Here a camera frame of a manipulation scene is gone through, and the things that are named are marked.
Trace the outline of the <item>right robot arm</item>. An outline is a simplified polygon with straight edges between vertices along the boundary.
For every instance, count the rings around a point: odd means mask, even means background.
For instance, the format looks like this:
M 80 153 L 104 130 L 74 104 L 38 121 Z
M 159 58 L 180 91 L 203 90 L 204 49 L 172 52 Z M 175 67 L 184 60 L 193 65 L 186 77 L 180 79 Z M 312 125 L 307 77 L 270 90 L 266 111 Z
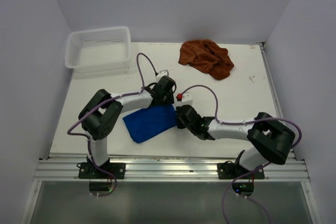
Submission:
M 241 151 L 234 162 L 217 165 L 220 179 L 248 178 L 256 170 L 263 179 L 262 166 L 267 163 L 285 164 L 296 138 L 295 133 L 265 112 L 258 113 L 251 124 L 221 124 L 213 116 L 200 116 L 191 105 L 176 108 L 177 127 L 188 129 L 201 140 L 234 139 L 249 141 L 253 146 Z

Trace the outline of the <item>blue towel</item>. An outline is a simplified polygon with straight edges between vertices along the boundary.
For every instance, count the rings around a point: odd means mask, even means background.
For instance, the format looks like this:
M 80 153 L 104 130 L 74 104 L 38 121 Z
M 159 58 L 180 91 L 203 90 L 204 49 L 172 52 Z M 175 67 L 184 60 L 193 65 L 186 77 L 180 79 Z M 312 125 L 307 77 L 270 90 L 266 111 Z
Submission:
M 175 108 L 171 104 L 137 110 L 125 116 L 123 121 L 137 144 L 177 126 Z

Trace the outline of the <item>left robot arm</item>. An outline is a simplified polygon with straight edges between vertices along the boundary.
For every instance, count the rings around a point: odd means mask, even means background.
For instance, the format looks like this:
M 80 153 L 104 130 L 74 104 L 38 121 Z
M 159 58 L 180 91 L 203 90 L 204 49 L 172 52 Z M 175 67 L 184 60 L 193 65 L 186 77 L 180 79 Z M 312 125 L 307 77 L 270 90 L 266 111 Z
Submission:
M 162 76 L 153 86 L 137 92 L 111 94 L 105 89 L 96 92 L 78 116 L 89 142 L 88 163 L 92 174 L 104 178 L 109 172 L 107 138 L 121 114 L 128 114 L 123 121 L 136 143 L 176 126 L 174 88 L 175 81 Z

